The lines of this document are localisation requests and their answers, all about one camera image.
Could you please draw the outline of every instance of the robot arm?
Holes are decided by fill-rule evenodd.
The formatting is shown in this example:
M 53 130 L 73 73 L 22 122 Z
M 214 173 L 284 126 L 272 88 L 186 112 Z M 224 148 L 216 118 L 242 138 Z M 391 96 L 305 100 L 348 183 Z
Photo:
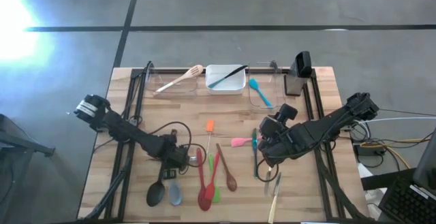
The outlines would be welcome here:
M 151 135 L 126 121 L 110 108 L 108 100 L 98 95 L 87 95 L 77 106 L 74 113 L 87 122 L 89 127 L 99 132 L 108 130 L 118 142 L 135 141 L 150 156 L 166 161 L 166 168 L 178 168 L 183 171 L 189 157 L 187 148 L 176 146 L 177 131 L 173 129 L 170 135 Z
M 274 167 L 288 157 L 297 159 L 322 142 L 336 139 L 344 126 L 375 118 L 378 110 L 368 93 L 356 93 L 347 99 L 347 104 L 342 108 L 324 118 L 297 123 L 288 128 L 285 125 L 286 120 L 295 118 L 297 111 L 283 104 L 273 119 L 266 117 L 260 124 L 262 141 L 258 149 L 262 152 L 265 162 Z

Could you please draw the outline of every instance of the wooden table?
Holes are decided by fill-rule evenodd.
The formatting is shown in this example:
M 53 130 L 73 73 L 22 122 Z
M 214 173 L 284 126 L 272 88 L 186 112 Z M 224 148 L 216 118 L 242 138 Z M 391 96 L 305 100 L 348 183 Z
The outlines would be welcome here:
M 324 110 L 328 114 L 341 107 L 333 68 L 316 67 L 315 69 Z M 130 73 L 131 68 L 116 68 L 112 74 L 107 98 L 112 104 L 112 109 L 120 113 L 125 105 Z M 262 83 L 268 82 L 270 77 L 266 74 L 258 74 L 256 79 L 262 86 L 267 85 Z M 311 88 L 309 90 L 314 114 L 317 114 L 313 91 Z M 307 121 L 304 96 L 286 97 L 285 99 L 286 103 L 298 109 L 296 119 L 288 121 L 287 125 L 292 126 L 294 123 Z M 177 176 L 178 183 L 183 188 L 183 202 L 180 206 L 172 206 L 168 201 L 168 194 L 166 194 L 158 206 L 149 207 L 146 204 L 146 193 L 149 186 L 157 180 L 160 163 L 147 161 L 149 156 L 137 144 L 131 169 L 124 221 L 267 222 L 273 199 L 271 196 L 264 196 L 264 183 L 253 178 L 251 143 L 238 148 L 230 146 L 231 138 L 250 137 L 253 128 L 258 128 L 260 121 L 267 114 L 268 112 L 252 112 L 248 87 L 244 89 L 242 95 L 212 96 L 207 93 L 203 77 L 199 78 L 197 96 L 193 99 L 185 97 L 155 99 L 151 92 L 147 91 L 144 95 L 141 113 L 144 121 L 140 128 L 144 131 L 152 131 L 170 121 L 182 121 L 191 128 L 193 143 L 199 143 L 206 147 L 208 137 L 205 131 L 206 120 L 214 120 L 215 129 L 211 139 L 210 153 L 217 151 L 216 143 L 221 145 L 230 171 L 238 183 L 238 189 L 236 192 L 228 190 L 225 184 L 225 171 L 220 163 L 216 181 L 221 191 L 221 201 L 213 204 L 209 211 L 204 212 L 197 204 L 200 189 L 198 169 L 191 167 L 185 175 Z M 160 131 L 160 134 L 169 133 L 173 128 L 178 130 L 178 143 L 187 143 L 187 132 L 178 125 L 167 127 Z M 97 137 L 96 146 L 108 139 L 110 138 L 107 134 L 100 134 Z M 195 150 L 195 146 L 192 146 L 189 154 L 194 156 Z M 93 155 L 80 206 L 80 217 L 90 213 L 106 192 L 110 183 L 115 151 L 116 143 L 113 143 L 101 147 Z M 341 188 L 359 211 L 368 215 L 356 160 L 349 140 L 338 139 L 333 154 Z M 211 173 L 208 170 L 207 162 L 204 170 L 205 183 L 208 184 Z M 313 152 L 298 160 L 285 160 L 280 165 L 280 170 L 282 181 L 275 221 L 324 221 L 322 197 Z M 261 176 L 265 177 L 265 172 L 266 167 L 261 167 Z M 274 183 L 270 183 L 270 193 L 273 192 Z M 168 191 L 168 182 L 164 181 L 164 184 L 166 191 Z M 331 190 L 330 201 L 335 212 L 334 196 Z M 118 201 L 115 200 L 114 208 L 118 208 L 117 204 Z

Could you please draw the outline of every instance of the keyboard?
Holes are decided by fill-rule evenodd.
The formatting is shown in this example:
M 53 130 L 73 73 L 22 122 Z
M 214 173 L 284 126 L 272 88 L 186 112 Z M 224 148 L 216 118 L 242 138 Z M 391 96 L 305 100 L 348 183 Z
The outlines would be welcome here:
M 436 224 L 436 201 L 400 179 L 388 188 L 379 208 L 401 223 Z

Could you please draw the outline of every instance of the black floor stripe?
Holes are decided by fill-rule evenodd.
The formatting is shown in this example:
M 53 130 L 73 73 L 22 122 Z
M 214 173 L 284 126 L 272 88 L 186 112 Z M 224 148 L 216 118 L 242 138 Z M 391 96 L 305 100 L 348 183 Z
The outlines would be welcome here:
M 194 31 L 387 31 L 436 30 L 436 25 L 221 25 L 221 26 L 141 26 L 130 27 L 135 32 Z
M 27 27 L 28 32 L 99 32 L 122 31 L 123 27 Z
M 133 12 L 126 23 L 131 23 Z M 219 26 L 137 26 L 137 27 L 28 27 L 27 32 L 122 31 L 120 44 L 128 32 L 213 32 L 213 31 L 391 31 L 436 30 L 436 25 L 219 25 Z
M 123 53 L 125 49 L 125 43 L 127 41 L 127 36 L 129 35 L 129 27 L 131 24 L 131 20 L 134 17 L 134 11 L 136 6 L 136 0 L 130 0 L 129 9 L 127 11 L 127 15 L 125 17 L 123 31 L 121 33 L 120 42 L 118 44 L 118 48 L 115 54 L 115 60 L 113 67 L 120 67 L 121 61 L 123 59 Z

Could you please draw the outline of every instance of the black computer monitor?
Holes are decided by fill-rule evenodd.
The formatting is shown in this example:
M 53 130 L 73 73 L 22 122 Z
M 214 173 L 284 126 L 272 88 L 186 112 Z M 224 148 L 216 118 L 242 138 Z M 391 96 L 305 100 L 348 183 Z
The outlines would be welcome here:
M 414 172 L 414 182 L 436 196 L 436 129 Z

